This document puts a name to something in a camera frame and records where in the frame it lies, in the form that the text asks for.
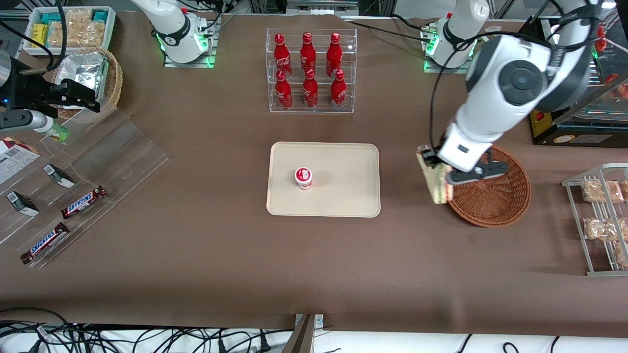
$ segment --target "glass case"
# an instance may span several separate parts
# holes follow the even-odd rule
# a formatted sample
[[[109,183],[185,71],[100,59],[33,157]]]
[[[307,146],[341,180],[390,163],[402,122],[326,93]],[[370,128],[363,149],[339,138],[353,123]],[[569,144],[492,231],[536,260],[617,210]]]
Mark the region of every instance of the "glass case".
[[[592,48],[590,78],[582,99],[552,113],[530,115],[536,144],[555,146],[628,147],[628,40],[617,10],[602,9],[598,30],[607,40]],[[539,17],[539,36],[557,40],[553,34],[558,17]]]

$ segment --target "metal wire rack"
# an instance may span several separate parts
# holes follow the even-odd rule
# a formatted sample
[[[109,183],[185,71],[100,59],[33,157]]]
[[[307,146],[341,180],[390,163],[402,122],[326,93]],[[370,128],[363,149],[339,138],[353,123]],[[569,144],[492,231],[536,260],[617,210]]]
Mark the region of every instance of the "metal wire rack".
[[[574,200],[574,193],[581,192],[582,183],[589,180],[598,180],[604,191],[606,202],[576,202]],[[612,203],[607,181],[628,180],[628,163],[611,163],[604,164],[598,168],[591,169],[585,173],[574,176],[571,179],[563,181],[562,185],[567,189],[567,195],[569,196],[569,202],[571,203],[571,209],[573,216],[576,220],[578,227],[578,233],[580,234],[580,240],[582,242],[582,248],[585,251],[585,257],[589,271],[587,276],[628,276],[628,268],[618,263],[617,256],[615,255],[616,249],[619,247],[623,253],[624,258],[628,259],[628,249],[626,242],[623,241],[624,235],[622,227],[620,226],[620,220],[628,215],[626,209],[626,202]],[[598,219],[610,219],[613,221],[615,229],[619,230],[620,241],[599,241],[599,240],[587,240],[585,237],[586,217],[595,217]],[[600,266],[594,266],[591,253],[595,253],[596,245],[603,243],[606,257],[608,259],[609,268],[600,268]]]

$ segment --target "red and white cup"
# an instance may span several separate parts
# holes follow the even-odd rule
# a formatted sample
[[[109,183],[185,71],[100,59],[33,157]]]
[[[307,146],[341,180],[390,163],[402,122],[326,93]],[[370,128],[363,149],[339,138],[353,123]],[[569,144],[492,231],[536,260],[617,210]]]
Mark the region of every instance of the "red and white cup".
[[[312,186],[312,172],[302,166],[295,172],[296,186],[301,190],[308,190]]]

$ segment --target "cardboard box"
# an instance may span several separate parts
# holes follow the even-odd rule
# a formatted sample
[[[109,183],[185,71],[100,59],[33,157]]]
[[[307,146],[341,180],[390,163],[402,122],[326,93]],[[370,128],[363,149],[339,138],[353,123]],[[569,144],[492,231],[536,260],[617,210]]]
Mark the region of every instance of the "cardboard box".
[[[6,137],[0,141],[0,184],[39,157],[34,147]]]

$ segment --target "clear acrylic tray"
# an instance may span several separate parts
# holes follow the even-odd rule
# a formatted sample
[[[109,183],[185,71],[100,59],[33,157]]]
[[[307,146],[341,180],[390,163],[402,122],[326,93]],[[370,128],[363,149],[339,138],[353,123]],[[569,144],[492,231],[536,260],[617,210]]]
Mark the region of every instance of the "clear acrylic tray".
[[[318,105],[308,108],[303,102],[304,75],[301,69],[300,50],[303,44],[303,33],[312,34],[312,43],[317,53],[316,80],[318,82]],[[332,109],[330,105],[331,85],[333,78],[325,73],[327,62],[327,48],[333,32],[340,33],[340,47],[342,48],[342,70],[345,72],[347,91],[345,104],[340,110]],[[292,91],[293,106],[288,110],[277,100],[274,89],[276,83],[277,66],[274,60],[274,36],[282,33],[286,46],[290,51],[292,76],[288,79]],[[353,113],[355,110],[355,76],[357,68],[357,30],[313,30],[308,28],[269,28],[266,32],[266,76],[268,79],[268,107],[271,112],[287,113]]]
[[[70,130],[66,141],[42,139],[35,145],[41,156],[0,185],[0,247],[16,250],[15,261],[59,222],[70,229],[37,255],[31,267],[43,267],[168,159],[120,110],[97,125],[73,120],[63,123]],[[68,173],[75,185],[55,183],[43,171],[48,163]],[[62,209],[99,185],[107,191],[105,197],[63,219]],[[40,213],[29,217],[14,210],[6,199],[12,191],[29,196]]]

